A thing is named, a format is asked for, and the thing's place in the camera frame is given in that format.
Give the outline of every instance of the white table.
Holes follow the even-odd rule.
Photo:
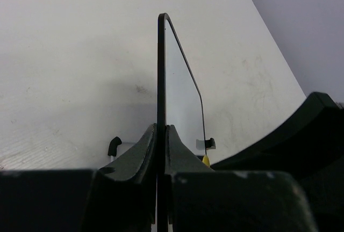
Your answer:
[[[169,13],[219,161],[305,99],[251,0],[0,0],[0,169],[109,162],[156,122],[157,17]]]

